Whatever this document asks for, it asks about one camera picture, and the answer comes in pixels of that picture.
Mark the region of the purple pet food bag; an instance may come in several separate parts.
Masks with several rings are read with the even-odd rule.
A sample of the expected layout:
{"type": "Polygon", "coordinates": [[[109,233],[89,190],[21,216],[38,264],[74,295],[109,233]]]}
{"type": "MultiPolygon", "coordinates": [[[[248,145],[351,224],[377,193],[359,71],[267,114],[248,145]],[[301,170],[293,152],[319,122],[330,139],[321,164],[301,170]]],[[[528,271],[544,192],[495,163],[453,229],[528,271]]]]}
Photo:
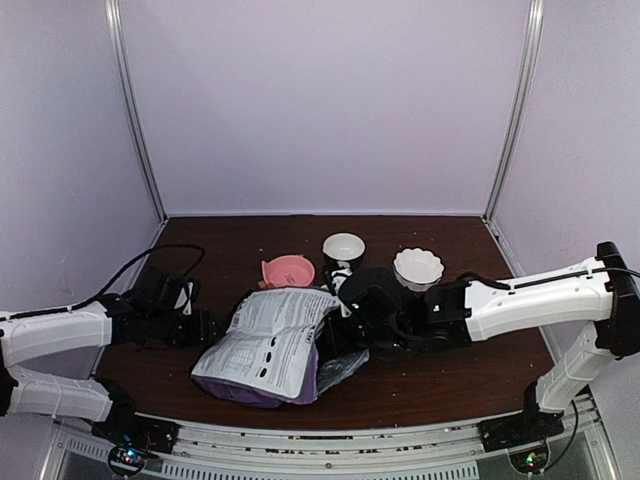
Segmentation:
{"type": "Polygon", "coordinates": [[[369,361],[369,351],[320,357],[325,317],[339,301],[325,289],[286,287],[249,294],[226,334],[191,370],[205,393],[255,408],[309,405],[369,361]]]}

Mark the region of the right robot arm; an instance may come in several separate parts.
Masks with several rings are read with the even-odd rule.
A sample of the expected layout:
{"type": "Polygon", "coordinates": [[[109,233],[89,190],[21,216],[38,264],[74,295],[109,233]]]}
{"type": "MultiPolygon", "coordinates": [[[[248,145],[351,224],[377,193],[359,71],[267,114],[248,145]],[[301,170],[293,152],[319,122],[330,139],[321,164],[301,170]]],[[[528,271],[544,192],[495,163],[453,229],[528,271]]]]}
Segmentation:
{"type": "Polygon", "coordinates": [[[491,280],[465,272],[414,294],[397,269],[359,267],[326,272],[339,304],[318,336],[325,358],[359,349],[404,349],[416,354],[467,347],[513,331],[582,321],[585,326],[562,361],[527,389],[513,419],[519,440],[535,440],[573,398],[615,359],[639,352],[638,273],[617,246],[529,277],[491,280]]]}

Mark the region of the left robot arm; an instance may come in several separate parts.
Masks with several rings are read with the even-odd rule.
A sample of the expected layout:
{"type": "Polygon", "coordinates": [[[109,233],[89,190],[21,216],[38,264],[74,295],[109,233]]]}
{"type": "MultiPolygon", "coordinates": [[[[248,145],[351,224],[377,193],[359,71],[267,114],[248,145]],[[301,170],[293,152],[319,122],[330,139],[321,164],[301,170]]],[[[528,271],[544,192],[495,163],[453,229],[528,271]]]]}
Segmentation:
{"type": "Polygon", "coordinates": [[[194,306],[200,283],[152,268],[132,289],[72,306],[1,317],[1,413],[34,413],[104,423],[123,444],[144,433],[135,403],[115,382],[71,379],[23,368],[61,352],[159,341],[171,348],[212,345],[224,326],[194,306]]]}

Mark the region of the pink cat-ear bowl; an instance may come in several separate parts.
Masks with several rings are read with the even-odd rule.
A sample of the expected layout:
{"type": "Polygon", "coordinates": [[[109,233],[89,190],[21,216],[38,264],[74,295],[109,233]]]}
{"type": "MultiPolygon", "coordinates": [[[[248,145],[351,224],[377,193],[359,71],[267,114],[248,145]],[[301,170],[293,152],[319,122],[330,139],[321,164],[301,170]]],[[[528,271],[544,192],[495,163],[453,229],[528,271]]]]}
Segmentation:
{"type": "Polygon", "coordinates": [[[262,281],[266,286],[310,287],[315,279],[313,263],[302,255],[283,255],[261,263],[262,281]]]}

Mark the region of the dark blue ceramic bowl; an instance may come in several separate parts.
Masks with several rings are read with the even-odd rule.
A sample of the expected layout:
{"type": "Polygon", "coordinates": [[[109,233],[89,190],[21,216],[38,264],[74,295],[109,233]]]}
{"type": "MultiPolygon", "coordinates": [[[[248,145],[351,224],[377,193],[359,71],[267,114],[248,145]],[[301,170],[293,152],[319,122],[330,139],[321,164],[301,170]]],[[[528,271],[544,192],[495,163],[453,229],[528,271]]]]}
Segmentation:
{"type": "Polygon", "coordinates": [[[355,270],[362,264],[366,244],[359,236],[341,232],[327,237],[322,245],[325,264],[334,269],[355,270]]]}

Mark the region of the white scalloped bowl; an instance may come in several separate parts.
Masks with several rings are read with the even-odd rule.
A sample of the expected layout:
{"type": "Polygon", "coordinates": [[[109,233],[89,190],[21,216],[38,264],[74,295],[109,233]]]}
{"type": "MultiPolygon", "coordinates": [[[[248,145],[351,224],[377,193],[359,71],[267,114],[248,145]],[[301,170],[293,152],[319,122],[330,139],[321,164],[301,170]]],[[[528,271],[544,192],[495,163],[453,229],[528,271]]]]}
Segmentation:
{"type": "Polygon", "coordinates": [[[433,252],[420,248],[404,249],[393,260],[396,280],[415,293],[426,292],[444,274],[444,264],[433,252]]]}

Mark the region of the front aluminium rail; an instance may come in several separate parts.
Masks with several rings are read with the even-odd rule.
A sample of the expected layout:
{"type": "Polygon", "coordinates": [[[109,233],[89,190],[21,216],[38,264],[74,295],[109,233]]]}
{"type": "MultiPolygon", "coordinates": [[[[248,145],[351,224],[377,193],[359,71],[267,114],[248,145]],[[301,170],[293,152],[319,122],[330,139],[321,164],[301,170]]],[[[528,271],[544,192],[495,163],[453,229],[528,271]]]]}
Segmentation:
{"type": "Polygon", "coordinates": [[[474,420],[364,430],[273,430],[180,422],[136,479],[527,479],[525,459],[549,455],[543,479],[620,476],[597,412],[581,403],[565,431],[485,450],[474,420]]]}

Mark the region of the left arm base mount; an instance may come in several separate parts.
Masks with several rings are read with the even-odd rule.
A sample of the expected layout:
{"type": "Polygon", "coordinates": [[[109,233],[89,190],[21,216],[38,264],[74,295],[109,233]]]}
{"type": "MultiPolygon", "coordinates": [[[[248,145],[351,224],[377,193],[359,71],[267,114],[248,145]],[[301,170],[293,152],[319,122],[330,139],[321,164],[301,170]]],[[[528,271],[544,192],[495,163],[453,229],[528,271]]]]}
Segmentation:
{"type": "Polygon", "coordinates": [[[149,460],[158,460],[158,453],[173,451],[180,429],[177,423],[138,414],[133,398],[113,380],[97,383],[106,390],[111,407],[104,421],[90,422],[91,433],[112,444],[106,463],[117,478],[130,479],[149,460]]]}

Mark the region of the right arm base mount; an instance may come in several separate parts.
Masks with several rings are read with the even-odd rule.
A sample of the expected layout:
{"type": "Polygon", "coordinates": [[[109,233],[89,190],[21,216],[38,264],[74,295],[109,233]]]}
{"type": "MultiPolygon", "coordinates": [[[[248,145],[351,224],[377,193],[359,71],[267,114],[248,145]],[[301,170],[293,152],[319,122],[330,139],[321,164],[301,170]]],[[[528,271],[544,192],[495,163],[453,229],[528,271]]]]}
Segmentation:
{"type": "Polygon", "coordinates": [[[481,421],[477,428],[485,453],[510,450],[510,462],[523,474],[541,474],[550,463],[548,440],[564,432],[563,413],[544,413],[536,398],[538,381],[523,394],[519,413],[481,421]]]}

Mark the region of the left aluminium frame post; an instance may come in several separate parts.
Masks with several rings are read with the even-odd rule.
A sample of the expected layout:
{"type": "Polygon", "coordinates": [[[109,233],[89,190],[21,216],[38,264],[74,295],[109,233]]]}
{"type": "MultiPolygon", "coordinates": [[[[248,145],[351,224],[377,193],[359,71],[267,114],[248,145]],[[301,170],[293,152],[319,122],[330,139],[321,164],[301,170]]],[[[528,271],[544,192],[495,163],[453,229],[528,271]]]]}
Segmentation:
{"type": "Polygon", "coordinates": [[[126,119],[131,139],[139,164],[143,182],[153,206],[155,215],[160,223],[167,220],[167,213],[161,198],[156,176],[151,165],[149,151],[143,132],[143,126],[136,102],[134,84],[126,49],[124,28],[122,23],[121,5],[117,0],[106,0],[105,13],[107,28],[112,44],[116,70],[120,89],[123,96],[126,119]]]}

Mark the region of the aluminium frame post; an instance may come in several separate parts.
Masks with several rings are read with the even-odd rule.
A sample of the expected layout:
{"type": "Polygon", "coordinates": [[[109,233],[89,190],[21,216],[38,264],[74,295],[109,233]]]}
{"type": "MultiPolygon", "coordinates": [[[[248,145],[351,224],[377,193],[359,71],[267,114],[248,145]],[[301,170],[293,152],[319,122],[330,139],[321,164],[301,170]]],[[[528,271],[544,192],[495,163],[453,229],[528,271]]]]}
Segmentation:
{"type": "Polygon", "coordinates": [[[545,2],[543,0],[531,0],[529,2],[522,55],[511,113],[498,167],[483,215],[483,219],[487,224],[491,224],[496,218],[499,202],[506,186],[508,173],[517,148],[525,117],[527,99],[532,88],[539,57],[544,24],[544,6],[545,2]]]}
{"type": "Polygon", "coordinates": [[[134,84],[126,49],[124,28],[122,23],[121,5],[117,0],[106,0],[105,13],[107,28],[112,44],[116,70],[120,89],[123,96],[126,119],[131,139],[139,164],[143,182],[153,206],[155,215],[160,223],[167,220],[167,213],[161,198],[156,176],[151,165],[149,151],[143,132],[143,126],[136,102],[134,84]]]}

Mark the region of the right aluminium frame post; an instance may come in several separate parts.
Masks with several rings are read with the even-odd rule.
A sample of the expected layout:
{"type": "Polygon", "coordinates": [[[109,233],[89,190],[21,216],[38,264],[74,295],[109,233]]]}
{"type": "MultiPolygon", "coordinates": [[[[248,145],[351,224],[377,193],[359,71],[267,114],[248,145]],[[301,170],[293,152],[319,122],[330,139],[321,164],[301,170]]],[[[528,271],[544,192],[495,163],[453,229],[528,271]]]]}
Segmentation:
{"type": "Polygon", "coordinates": [[[522,55],[511,113],[498,167],[483,215],[483,219],[487,224],[491,224],[496,218],[499,202],[506,186],[508,173],[517,148],[525,117],[527,99],[532,88],[539,57],[544,24],[544,6],[545,2],[543,0],[531,0],[529,2],[522,55]]]}

